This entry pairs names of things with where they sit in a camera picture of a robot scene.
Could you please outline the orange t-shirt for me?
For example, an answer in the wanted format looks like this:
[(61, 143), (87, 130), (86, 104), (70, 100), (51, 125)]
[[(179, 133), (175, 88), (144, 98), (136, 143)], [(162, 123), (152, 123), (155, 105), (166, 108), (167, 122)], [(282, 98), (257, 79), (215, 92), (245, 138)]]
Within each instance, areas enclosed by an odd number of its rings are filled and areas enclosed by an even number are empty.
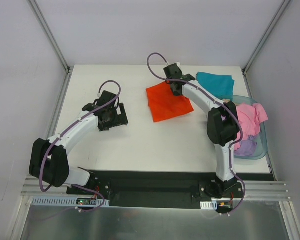
[(146, 94), (154, 123), (184, 116), (194, 111), (190, 100), (184, 96), (174, 96), (165, 82), (147, 88)]

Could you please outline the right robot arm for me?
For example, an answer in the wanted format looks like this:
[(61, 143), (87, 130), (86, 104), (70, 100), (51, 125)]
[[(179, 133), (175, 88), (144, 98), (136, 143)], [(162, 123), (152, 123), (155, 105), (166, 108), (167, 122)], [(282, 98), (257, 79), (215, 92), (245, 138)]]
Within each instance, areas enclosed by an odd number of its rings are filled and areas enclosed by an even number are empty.
[(206, 114), (207, 136), (215, 146), (216, 177), (204, 187), (204, 192), (216, 199), (227, 197), (238, 182), (233, 168), (235, 140), (241, 130), (236, 105), (203, 89), (192, 75), (184, 75), (177, 63), (163, 71), (173, 95), (190, 99)]

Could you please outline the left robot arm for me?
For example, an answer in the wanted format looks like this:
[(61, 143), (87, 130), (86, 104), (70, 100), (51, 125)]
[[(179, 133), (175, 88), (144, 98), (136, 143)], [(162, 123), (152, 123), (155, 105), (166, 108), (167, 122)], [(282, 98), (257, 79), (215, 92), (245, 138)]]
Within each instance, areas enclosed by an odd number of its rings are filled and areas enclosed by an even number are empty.
[(89, 195), (96, 183), (88, 170), (69, 165), (68, 156), (73, 148), (90, 132), (108, 131), (128, 125), (125, 106), (119, 96), (104, 90), (93, 103), (86, 104), (77, 119), (61, 133), (48, 139), (38, 138), (32, 146), (29, 174), (39, 183), (59, 188), (78, 185), (80, 191)]

